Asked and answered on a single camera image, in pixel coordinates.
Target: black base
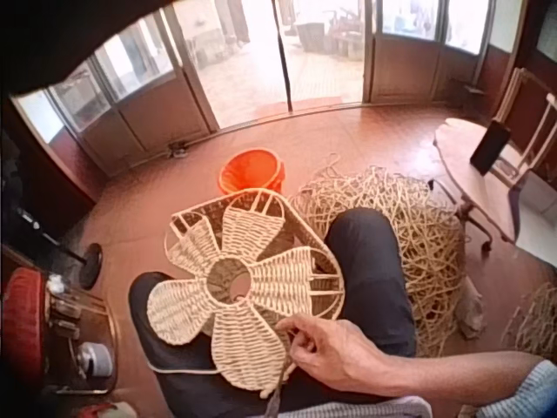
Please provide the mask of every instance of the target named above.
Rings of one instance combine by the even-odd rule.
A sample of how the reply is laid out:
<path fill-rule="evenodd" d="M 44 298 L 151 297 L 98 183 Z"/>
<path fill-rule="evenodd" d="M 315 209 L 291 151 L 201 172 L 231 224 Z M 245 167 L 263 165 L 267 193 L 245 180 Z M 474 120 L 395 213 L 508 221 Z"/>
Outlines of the black base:
<path fill-rule="evenodd" d="M 91 290 L 97 283 L 98 274 L 103 265 L 103 249 L 97 243 L 91 244 L 83 255 L 85 264 L 79 272 L 79 285 L 85 290 Z"/>

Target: rattan cane bundle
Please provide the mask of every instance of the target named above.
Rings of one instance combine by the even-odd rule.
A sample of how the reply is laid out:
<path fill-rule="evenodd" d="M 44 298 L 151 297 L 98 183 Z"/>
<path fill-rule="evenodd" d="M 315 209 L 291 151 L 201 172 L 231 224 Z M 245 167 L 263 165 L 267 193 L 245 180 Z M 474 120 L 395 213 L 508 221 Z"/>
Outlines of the rattan cane bundle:
<path fill-rule="evenodd" d="M 465 236 L 455 208 L 432 199 L 424 181 L 373 166 L 343 176 L 329 165 L 291 202 L 320 237 L 340 213 L 354 207 L 376 209 L 389 219 L 399 241 L 418 355 L 439 356 L 456 329 L 453 312 L 465 277 Z"/>
<path fill-rule="evenodd" d="M 193 275 L 156 285 L 147 316 L 168 344 L 211 335 L 215 370 L 233 386 L 277 385 L 289 340 L 274 331 L 295 313 L 336 319 L 344 301 L 339 265 L 325 244 L 279 194 L 251 189 L 175 213 L 165 242 L 170 262 Z M 231 292 L 237 280 L 249 290 Z"/>

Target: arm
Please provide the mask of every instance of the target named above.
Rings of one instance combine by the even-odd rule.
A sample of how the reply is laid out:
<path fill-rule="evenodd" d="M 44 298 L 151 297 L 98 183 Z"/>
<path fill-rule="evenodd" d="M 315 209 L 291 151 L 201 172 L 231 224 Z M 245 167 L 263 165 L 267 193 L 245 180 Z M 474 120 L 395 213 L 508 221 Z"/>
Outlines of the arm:
<path fill-rule="evenodd" d="M 389 397 L 417 395 L 482 406 L 512 396 L 542 360 L 517 352 L 391 356 L 349 321 L 301 314 L 280 321 L 277 329 L 298 331 L 291 357 L 315 379 L 338 390 Z"/>

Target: woven rattan petal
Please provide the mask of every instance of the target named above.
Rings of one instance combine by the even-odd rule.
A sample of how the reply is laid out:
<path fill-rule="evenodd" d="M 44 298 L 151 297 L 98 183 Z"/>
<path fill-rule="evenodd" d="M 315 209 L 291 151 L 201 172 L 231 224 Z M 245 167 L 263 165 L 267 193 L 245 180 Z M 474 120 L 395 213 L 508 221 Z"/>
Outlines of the woven rattan petal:
<path fill-rule="evenodd" d="M 268 393 L 277 386 L 286 350 L 277 334 L 244 300 L 215 315 L 212 359 L 234 386 Z"/>
<path fill-rule="evenodd" d="M 147 318 L 158 338 L 172 345 L 190 342 L 217 309 L 205 279 L 158 283 L 147 300 Z"/>
<path fill-rule="evenodd" d="M 220 254 L 211 223 L 204 216 L 167 253 L 172 264 L 205 277 Z"/>
<path fill-rule="evenodd" d="M 223 254 L 253 262 L 277 236 L 284 218 L 227 207 L 223 217 Z"/>
<path fill-rule="evenodd" d="M 309 284 L 312 249 L 309 246 L 293 248 L 248 269 L 252 276 L 250 300 L 253 303 L 284 316 L 312 312 Z"/>

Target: wooden table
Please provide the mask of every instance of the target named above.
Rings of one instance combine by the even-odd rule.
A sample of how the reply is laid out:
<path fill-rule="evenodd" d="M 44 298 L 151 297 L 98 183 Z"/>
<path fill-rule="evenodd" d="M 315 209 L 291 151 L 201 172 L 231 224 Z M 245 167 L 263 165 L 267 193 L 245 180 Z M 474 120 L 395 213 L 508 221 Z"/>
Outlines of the wooden table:
<path fill-rule="evenodd" d="M 477 208 L 501 233 L 504 240 L 516 240 L 513 212 L 509 203 L 509 187 L 494 174 L 485 176 L 470 164 L 486 128 L 460 119 L 448 119 L 435 132 L 433 144 L 451 180 L 462 193 L 460 210 Z"/>

